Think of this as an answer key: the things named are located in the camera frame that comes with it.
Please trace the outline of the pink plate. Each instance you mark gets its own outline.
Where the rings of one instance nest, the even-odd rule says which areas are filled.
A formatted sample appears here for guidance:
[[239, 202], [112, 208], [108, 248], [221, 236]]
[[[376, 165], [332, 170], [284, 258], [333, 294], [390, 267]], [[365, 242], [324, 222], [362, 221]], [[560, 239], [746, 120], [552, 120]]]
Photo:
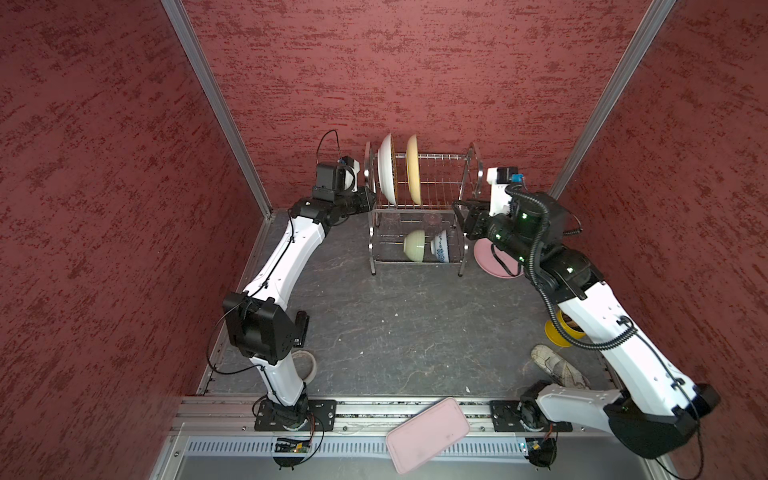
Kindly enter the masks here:
[[523, 274], [516, 259], [496, 248], [488, 239], [479, 239], [473, 247], [476, 263], [487, 274], [499, 279], [518, 278]]

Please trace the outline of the steel two-tier dish rack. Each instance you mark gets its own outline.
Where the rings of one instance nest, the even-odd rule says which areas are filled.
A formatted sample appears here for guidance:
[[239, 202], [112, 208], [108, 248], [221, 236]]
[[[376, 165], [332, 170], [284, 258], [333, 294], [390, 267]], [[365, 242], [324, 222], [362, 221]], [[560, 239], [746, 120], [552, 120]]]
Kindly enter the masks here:
[[[396, 205], [389, 205], [378, 181], [378, 145], [365, 145], [365, 185], [376, 193], [376, 206], [368, 214], [369, 269], [371, 274], [383, 265], [413, 265], [403, 252], [405, 236], [424, 230], [424, 266], [451, 266], [457, 275], [465, 273], [469, 241], [458, 226], [452, 204], [456, 200], [480, 197], [479, 181], [484, 173], [480, 149], [469, 144], [463, 153], [419, 153], [422, 205], [416, 206], [409, 194], [406, 154], [395, 153]], [[448, 231], [450, 262], [440, 263], [430, 251], [433, 237]]]

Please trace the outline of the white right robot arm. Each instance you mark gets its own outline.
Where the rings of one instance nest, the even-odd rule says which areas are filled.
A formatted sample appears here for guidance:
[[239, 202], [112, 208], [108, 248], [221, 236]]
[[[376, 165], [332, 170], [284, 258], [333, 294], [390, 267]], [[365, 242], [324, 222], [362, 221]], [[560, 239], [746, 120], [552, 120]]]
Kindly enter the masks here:
[[621, 380], [620, 389], [605, 391], [539, 382], [520, 400], [523, 425], [540, 430], [566, 422], [605, 431], [645, 459], [700, 439], [701, 420], [718, 405], [718, 392], [676, 368], [593, 263], [564, 245], [564, 238], [580, 232], [569, 228], [567, 209], [544, 193], [514, 191], [499, 213], [482, 200], [457, 200], [453, 210], [468, 239], [487, 239], [521, 265], [552, 321], [564, 314], [585, 337], [574, 337], [560, 323], [555, 330], [575, 347], [600, 352]]

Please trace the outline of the yellow plate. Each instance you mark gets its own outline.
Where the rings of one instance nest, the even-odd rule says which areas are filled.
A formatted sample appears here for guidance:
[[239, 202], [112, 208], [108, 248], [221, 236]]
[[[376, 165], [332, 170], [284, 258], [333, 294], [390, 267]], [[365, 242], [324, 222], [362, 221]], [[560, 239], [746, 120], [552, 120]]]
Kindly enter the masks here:
[[406, 146], [406, 167], [410, 197], [416, 206], [422, 205], [418, 137], [412, 135]]

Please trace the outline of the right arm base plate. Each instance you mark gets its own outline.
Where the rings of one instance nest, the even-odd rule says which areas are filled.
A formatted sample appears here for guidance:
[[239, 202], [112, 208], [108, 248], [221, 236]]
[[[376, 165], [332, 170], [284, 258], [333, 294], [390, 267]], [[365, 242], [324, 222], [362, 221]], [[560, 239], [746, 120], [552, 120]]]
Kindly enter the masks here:
[[573, 431], [571, 423], [547, 419], [532, 401], [492, 400], [489, 408], [495, 432], [547, 434]]

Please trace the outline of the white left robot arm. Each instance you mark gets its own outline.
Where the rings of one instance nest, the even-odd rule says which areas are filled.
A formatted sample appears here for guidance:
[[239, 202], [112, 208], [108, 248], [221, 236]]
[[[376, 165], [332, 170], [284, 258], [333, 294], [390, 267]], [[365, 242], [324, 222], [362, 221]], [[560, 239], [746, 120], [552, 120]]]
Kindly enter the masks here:
[[260, 273], [242, 293], [223, 302], [230, 344], [257, 368], [268, 388], [267, 398], [294, 408], [306, 397], [292, 350], [302, 329], [288, 315], [288, 302], [314, 251], [343, 218], [366, 214], [375, 206], [368, 187], [334, 192], [330, 197], [302, 198], [294, 204], [280, 242]]

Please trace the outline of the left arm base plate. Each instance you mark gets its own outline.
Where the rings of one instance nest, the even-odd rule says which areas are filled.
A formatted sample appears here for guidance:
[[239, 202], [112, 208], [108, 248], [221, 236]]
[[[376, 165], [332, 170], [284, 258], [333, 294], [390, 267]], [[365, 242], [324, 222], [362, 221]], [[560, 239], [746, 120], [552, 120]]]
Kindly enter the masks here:
[[257, 432], [329, 432], [334, 429], [336, 400], [300, 400], [294, 406], [281, 406], [263, 400], [254, 410]]

